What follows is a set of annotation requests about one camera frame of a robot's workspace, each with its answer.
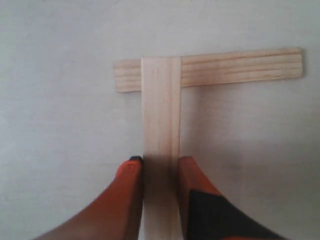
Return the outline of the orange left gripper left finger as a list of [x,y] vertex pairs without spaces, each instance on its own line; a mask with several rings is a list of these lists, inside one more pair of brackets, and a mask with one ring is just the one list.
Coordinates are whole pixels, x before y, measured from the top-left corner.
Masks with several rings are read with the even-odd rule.
[[143,209],[144,163],[132,156],[111,184],[85,209],[39,240],[136,240]]

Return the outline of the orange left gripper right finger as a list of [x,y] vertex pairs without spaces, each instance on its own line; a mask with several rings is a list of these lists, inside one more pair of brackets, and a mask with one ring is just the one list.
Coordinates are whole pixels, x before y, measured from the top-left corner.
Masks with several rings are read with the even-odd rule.
[[178,160],[177,197],[185,240],[282,240],[229,202],[191,156]]

